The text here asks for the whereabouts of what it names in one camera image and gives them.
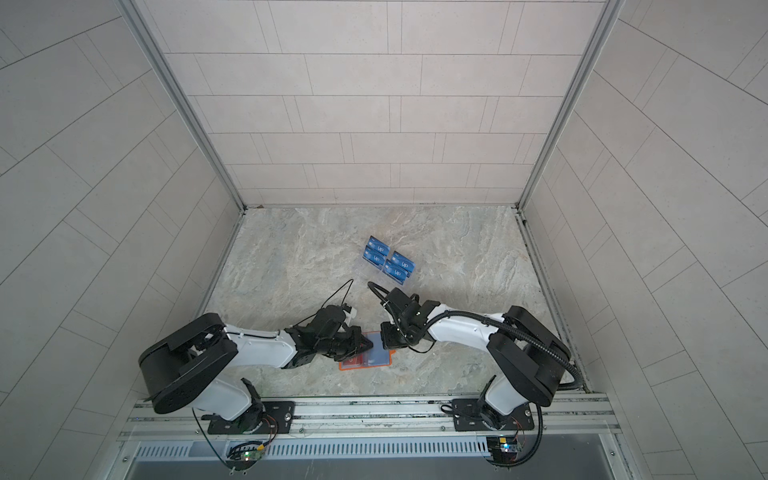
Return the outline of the orange card holder wallet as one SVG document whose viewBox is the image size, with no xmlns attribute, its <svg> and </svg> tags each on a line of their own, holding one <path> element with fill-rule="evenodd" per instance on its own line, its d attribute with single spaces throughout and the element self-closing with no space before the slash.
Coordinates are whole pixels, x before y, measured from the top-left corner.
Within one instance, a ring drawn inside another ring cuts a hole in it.
<svg viewBox="0 0 768 480">
<path fill-rule="evenodd" d="M 388 367 L 392 364 L 392 354 L 394 351 L 384 347 L 381 332 L 365 332 L 364 335 L 372 342 L 372 348 L 355 357 L 340 362 L 340 371 Z"/>
</svg>

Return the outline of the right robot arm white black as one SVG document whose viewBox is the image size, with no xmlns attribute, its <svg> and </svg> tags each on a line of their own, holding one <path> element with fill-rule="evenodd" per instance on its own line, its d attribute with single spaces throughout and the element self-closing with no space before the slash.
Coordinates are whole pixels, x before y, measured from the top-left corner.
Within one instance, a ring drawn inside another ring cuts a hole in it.
<svg viewBox="0 0 768 480">
<path fill-rule="evenodd" d="M 454 416 L 499 430 L 518 407 L 529 403 L 548 407 L 558 391 L 577 390 L 584 384 L 568 347 L 521 306 L 483 315 L 438 301 L 421 302 L 416 294 L 387 290 L 374 282 L 368 288 L 391 317 L 381 324 L 386 349 L 413 349 L 424 340 L 456 343 L 494 360 L 502 375 L 489 381 L 474 406 L 451 408 Z"/>
</svg>

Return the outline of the clear acrylic card display stand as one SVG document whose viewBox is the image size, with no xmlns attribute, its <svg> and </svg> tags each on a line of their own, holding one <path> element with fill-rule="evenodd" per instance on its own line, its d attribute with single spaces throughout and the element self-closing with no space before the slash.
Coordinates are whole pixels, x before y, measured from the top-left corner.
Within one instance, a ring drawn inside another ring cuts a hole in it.
<svg viewBox="0 0 768 480">
<path fill-rule="evenodd" d="M 415 263 L 389 245 L 370 236 L 362 258 L 399 286 L 404 286 L 415 272 Z"/>
</svg>

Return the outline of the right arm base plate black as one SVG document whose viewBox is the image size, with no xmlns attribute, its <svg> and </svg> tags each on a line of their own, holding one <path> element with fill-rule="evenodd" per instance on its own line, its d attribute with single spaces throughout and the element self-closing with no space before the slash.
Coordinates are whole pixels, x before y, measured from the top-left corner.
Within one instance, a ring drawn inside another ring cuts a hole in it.
<svg viewBox="0 0 768 480">
<path fill-rule="evenodd" d="M 443 404 L 441 411 L 452 418 L 457 432 L 530 431 L 535 427 L 528 404 L 503 415 L 479 399 L 456 398 Z"/>
</svg>

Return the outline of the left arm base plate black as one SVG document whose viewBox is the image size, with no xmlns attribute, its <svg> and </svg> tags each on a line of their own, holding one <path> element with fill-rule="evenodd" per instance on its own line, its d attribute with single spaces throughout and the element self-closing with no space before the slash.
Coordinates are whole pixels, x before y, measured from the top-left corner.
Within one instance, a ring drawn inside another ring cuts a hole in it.
<svg viewBox="0 0 768 480">
<path fill-rule="evenodd" d="M 215 414 L 203 415 L 202 419 L 209 422 L 207 433 L 212 435 L 287 434 L 295 407 L 293 401 L 267 401 L 250 407 L 236 420 L 227 421 Z"/>
</svg>

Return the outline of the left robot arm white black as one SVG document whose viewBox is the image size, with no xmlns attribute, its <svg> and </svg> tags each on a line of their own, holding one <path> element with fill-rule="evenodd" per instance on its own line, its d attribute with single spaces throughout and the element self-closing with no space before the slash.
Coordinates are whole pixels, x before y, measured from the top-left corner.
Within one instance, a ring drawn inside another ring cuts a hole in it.
<svg viewBox="0 0 768 480">
<path fill-rule="evenodd" d="M 267 332 L 228 325 L 219 314 L 206 313 L 140 354 L 148 401 L 157 414 L 191 407 L 237 421 L 254 412 L 260 398 L 250 381 L 230 381 L 227 368 L 294 369 L 317 355 L 335 362 L 356 357 L 374 344 L 350 324 L 355 315 L 346 304 L 324 306 L 306 325 Z"/>
</svg>

